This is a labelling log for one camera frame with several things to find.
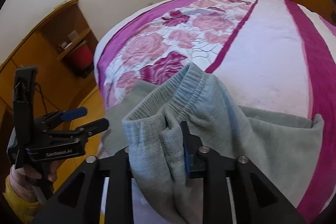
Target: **pink rose pattern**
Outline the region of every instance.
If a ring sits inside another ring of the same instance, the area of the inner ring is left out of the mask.
[[[208,43],[219,43],[221,45],[224,45],[225,42],[228,40],[230,37],[229,34],[223,34],[223,35],[215,35],[212,32],[206,32],[204,35],[205,39],[207,40]]]
[[[138,80],[139,77],[137,76],[136,71],[134,70],[127,71],[121,75],[115,86],[120,89],[125,89],[127,93]]]
[[[139,28],[106,69],[106,109],[139,79],[161,85],[195,58],[211,64],[255,1],[198,0]]]
[[[192,43],[193,40],[197,38],[197,34],[182,31],[182,30],[175,30],[170,33],[168,39],[171,41],[177,41],[177,45],[180,48],[192,48],[194,44]]]
[[[163,25],[168,27],[175,27],[181,23],[187,23],[189,20],[189,16],[183,15],[180,11],[170,12],[170,18],[162,17],[165,21]]]
[[[212,0],[198,0],[194,3],[194,5],[197,5],[199,8],[206,8],[209,6],[216,6],[217,3]]]
[[[182,61],[185,59],[187,57],[178,52],[170,52],[167,57],[159,59],[154,65],[140,69],[141,80],[161,85],[183,68]]]
[[[116,98],[116,95],[115,95],[114,83],[107,83],[104,85],[104,94],[105,94],[106,110],[120,103],[120,101]]]
[[[169,48],[169,45],[163,42],[163,37],[157,33],[152,33],[143,37],[135,37],[130,43],[127,43],[121,60],[125,65],[141,63],[144,60],[154,60]]]
[[[199,28],[201,31],[206,30],[215,30],[226,31],[228,27],[233,26],[234,24],[223,17],[221,14],[214,12],[210,15],[200,15],[196,19],[193,20],[193,26]]]

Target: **wooden shelf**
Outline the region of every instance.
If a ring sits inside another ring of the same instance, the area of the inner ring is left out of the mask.
[[[56,15],[57,13],[59,13],[60,11],[64,10],[64,9],[68,9],[69,7],[72,7],[73,5],[78,4],[78,0],[70,0],[66,3],[57,5],[54,10],[47,15],[44,19],[42,19],[40,21],[39,24],[37,24],[29,33],[28,35],[25,36],[24,39],[22,39],[22,41],[20,42],[19,45],[16,46],[16,48],[14,49],[14,51],[7,57],[7,59],[0,64],[0,71],[2,71],[4,69],[4,67],[6,66],[6,64],[9,62],[9,60],[13,57],[13,55],[19,50],[19,48],[23,45],[24,42],[26,42],[26,40],[36,31],[38,30],[40,27],[42,27],[46,22],[49,21],[49,19],[51,19],[54,15]]]
[[[67,47],[57,56],[57,60],[62,60],[65,56],[67,56],[67,54],[71,52],[89,34],[90,31],[90,28],[86,28],[84,31],[82,31],[78,38],[75,39],[69,47]]]

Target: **cable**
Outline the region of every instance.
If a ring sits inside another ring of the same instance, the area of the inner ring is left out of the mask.
[[[44,106],[45,114],[48,114],[48,110],[47,110],[47,107],[45,105],[44,97],[43,97],[43,94],[42,94],[42,88],[41,88],[40,84],[37,83],[37,82],[35,82],[35,85],[37,85],[40,89],[40,94],[41,94],[41,99],[42,99],[42,103],[43,103],[43,106]]]

